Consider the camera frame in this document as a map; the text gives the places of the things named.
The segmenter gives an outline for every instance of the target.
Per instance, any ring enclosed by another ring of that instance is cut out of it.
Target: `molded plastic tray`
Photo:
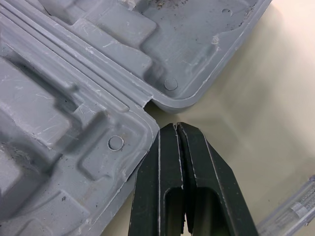
[[[99,235],[158,125],[271,0],[0,0],[0,235]]]

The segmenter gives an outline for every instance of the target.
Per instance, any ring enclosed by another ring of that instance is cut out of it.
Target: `black clamp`
[[[128,236],[257,236],[231,168],[198,128],[160,130],[136,179]]]

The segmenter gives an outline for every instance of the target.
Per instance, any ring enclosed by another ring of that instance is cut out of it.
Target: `dust residue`
[[[183,6],[188,2],[188,0],[153,0],[151,4],[160,10],[163,7],[176,9],[177,7]]]
[[[128,9],[132,11],[137,6],[136,0],[122,0],[123,3],[128,5]]]
[[[254,8],[255,8],[256,4],[254,4],[253,6],[250,6],[249,8],[246,9],[245,11],[245,15],[244,15],[244,19],[243,21],[240,23],[239,27],[242,26],[242,24],[244,23],[244,21],[246,21],[251,14],[254,12]]]
[[[0,143],[0,150],[1,152],[6,152],[8,158],[19,165],[24,171],[39,173],[39,170],[34,165],[34,160],[28,153],[16,147],[9,146],[6,143]]]

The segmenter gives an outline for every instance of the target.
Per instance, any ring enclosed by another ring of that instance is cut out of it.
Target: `transparent plastic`
[[[315,217],[315,175],[258,224],[261,236],[292,236]]]

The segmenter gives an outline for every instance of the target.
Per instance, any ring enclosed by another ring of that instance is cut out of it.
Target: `white surface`
[[[188,111],[146,110],[160,127],[199,127],[233,169],[256,223],[315,174],[315,1],[274,0]],[[127,236],[131,197],[103,236]],[[315,223],[297,235],[313,236]]]

